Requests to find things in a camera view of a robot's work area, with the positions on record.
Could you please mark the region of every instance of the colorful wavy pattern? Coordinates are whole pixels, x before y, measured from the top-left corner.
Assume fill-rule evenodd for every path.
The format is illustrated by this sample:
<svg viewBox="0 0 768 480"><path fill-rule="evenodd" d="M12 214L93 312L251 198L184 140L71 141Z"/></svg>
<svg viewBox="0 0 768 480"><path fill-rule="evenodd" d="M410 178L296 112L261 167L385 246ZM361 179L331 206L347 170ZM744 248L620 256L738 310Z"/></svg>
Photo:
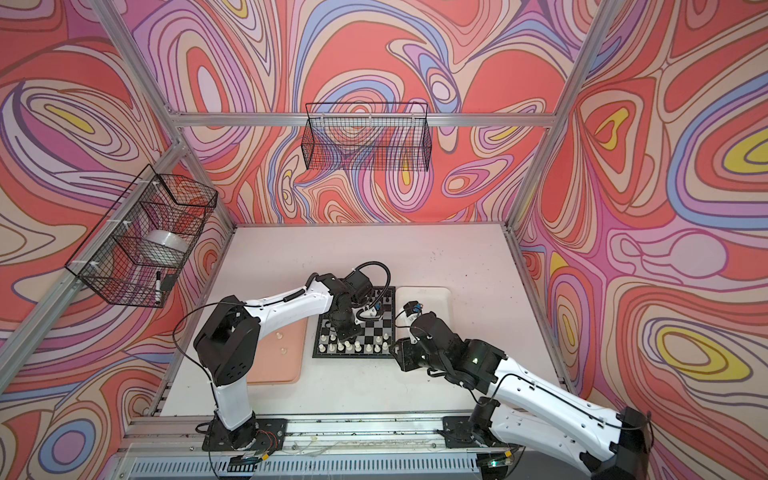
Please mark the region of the colorful wavy pattern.
<svg viewBox="0 0 768 480"><path fill-rule="evenodd" d="M768 478L768 4L633 0L515 219L579 393L651 478Z"/></svg>
<svg viewBox="0 0 768 480"><path fill-rule="evenodd" d="M3 2L0 45L2 341L168 139L87 0ZM78 295L0 396L0 478L99 475L149 406L223 236L212 217L162 310Z"/></svg>
<svg viewBox="0 0 768 480"><path fill-rule="evenodd" d="M454 152L432 149L429 172L307 171L299 128L185 133L236 223L503 221L543 129L459 132Z"/></svg>
<svg viewBox="0 0 768 480"><path fill-rule="evenodd" d="M553 111L593 10L588 0L170 0L132 2L123 18L177 111L295 112L370 90L485 113L533 99Z"/></svg>

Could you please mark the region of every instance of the white table surface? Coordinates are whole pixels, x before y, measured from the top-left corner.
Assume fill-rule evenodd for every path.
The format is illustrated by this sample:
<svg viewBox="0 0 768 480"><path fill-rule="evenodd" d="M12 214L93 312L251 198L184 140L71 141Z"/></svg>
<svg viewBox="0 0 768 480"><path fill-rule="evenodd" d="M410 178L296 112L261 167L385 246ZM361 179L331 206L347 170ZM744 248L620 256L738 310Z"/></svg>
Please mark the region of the white table surface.
<svg viewBox="0 0 768 480"><path fill-rule="evenodd" d="M550 357L509 253L493 224L241 227L223 259L209 301L252 300L302 286L312 272L345 276L367 260L392 271L394 286L451 290L454 332L504 350L557 384ZM365 268L374 285L384 274ZM214 307L204 310L195 334ZM306 329L302 372L289 385L249 386L257 415L468 410L469 393L431 379L424 369L401 372L394 359L314 359L316 316ZM187 353L197 359L190 343ZM269 368L254 365L253 368ZM213 396L203 372L185 359L161 415L210 415Z"/></svg>

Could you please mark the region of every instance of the blue swirl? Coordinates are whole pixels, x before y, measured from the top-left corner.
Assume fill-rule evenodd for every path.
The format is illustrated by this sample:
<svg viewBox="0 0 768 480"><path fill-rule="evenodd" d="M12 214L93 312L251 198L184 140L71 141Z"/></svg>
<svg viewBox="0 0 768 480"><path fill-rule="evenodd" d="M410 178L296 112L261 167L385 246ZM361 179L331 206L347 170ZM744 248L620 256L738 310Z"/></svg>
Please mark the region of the blue swirl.
<svg viewBox="0 0 768 480"><path fill-rule="evenodd" d="M56 446L56 442L63 437L64 435L75 432L79 433L80 435L83 435L84 437L84 444L83 449L78 453L78 456L75 457L71 462L69 463L60 463L53 455L54 447ZM59 426L56 430L53 431L52 434L50 434L43 444L40 447L40 452L38 453L38 460L40 462L40 466L48 473L67 473L71 472L72 470L75 470L77 467L83 464L89 456L91 456L91 452L93 451L94 444L96 443L96 428L94 427L94 424L85 419L79 419L79 420L73 420L72 422L67 422L64 425Z"/></svg>
<svg viewBox="0 0 768 480"><path fill-rule="evenodd" d="M739 216L737 208L734 208L727 216L706 214L686 207L677 189L677 176L685 175L685 164L693 160L690 158L687 148L696 142L698 137L707 128L704 124L714 117L721 118L740 106L748 104L754 101L755 98L764 95L764 88L766 86L768 86L768 72L734 88L698 114L680 136L680 140L677 142L677 146L672 153L670 169L667 174L667 196L672 208L685 220L705 227L731 228L735 230L765 230L768 228L768 207L765 209L765 213L759 216ZM731 204L737 207L739 203L732 202Z"/></svg>
<svg viewBox="0 0 768 480"><path fill-rule="evenodd" d="M375 12L389 15L393 18L404 21L411 25L417 31L419 31L426 38L433 47L435 47L439 53L442 63L448 64L448 45L445 44L445 39L440 35L435 27L428 22L407 14L397 8L390 5L386 5L381 2L375 2L373 0L357 0L357 2L345 2L345 0L328 0L323 2L310 14L310 17L306 20L306 26L304 28L304 34L301 37L299 43L299 54L296 62L296 75L293 78L293 92L296 95L293 99L293 111L300 111L299 91L301 90L301 74L307 57L310 54L310 48L328 25L334 22L336 19L343 17L344 15L355 15L360 12Z"/></svg>

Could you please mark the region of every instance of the enclosure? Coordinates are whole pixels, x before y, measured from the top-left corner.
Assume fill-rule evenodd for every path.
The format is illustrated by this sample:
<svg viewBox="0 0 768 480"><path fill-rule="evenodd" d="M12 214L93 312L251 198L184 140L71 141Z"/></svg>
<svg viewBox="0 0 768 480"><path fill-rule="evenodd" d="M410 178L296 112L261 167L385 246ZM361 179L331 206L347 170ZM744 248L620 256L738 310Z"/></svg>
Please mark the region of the enclosure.
<svg viewBox="0 0 768 480"><path fill-rule="evenodd" d="M448 449L476 401L386 355L419 300L652 412L649 478L765 478L767 25L746 0L0 7L0 478L227 473L195 429L203 306L368 260L394 290L360 345L317 315L259 343L250 406L288 419L260 475L503 451ZM531 450L510 478L579 475Z"/></svg>

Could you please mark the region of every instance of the black wire basket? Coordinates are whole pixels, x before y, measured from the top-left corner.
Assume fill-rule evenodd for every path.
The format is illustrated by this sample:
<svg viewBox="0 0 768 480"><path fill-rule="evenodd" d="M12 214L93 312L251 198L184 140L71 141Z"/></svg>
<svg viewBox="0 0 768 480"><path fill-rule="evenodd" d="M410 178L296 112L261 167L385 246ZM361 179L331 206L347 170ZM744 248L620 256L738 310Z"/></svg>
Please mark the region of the black wire basket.
<svg viewBox="0 0 768 480"><path fill-rule="evenodd" d="M428 109L422 102L306 104L306 169L428 171Z"/></svg>
<svg viewBox="0 0 768 480"><path fill-rule="evenodd" d="M154 174L125 217L110 220L118 224L91 258L81 266L70 258L67 269L107 303L160 308L217 198L213 188L188 177Z"/></svg>

